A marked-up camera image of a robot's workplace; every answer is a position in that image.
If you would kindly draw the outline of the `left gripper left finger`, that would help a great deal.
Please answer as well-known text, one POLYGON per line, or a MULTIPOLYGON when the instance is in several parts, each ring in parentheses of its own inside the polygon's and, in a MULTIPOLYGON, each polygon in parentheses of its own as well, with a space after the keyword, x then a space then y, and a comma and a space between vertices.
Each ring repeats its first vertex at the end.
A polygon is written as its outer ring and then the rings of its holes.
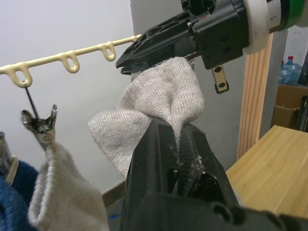
POLYGON ((171 194, 180 161, 172 126, 154 118, 133 151, 125 202, 139 202, 147 192, 171 194))

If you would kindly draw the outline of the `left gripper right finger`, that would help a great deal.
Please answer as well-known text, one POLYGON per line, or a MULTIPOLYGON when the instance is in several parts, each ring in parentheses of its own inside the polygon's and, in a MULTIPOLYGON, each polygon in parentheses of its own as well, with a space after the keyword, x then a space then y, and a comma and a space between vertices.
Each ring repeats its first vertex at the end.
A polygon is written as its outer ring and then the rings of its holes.
POLYGON ((205 133, 192 124, 182 127, 177 194, 207 202, 238 206, 222 164, 211 151, 205 133))

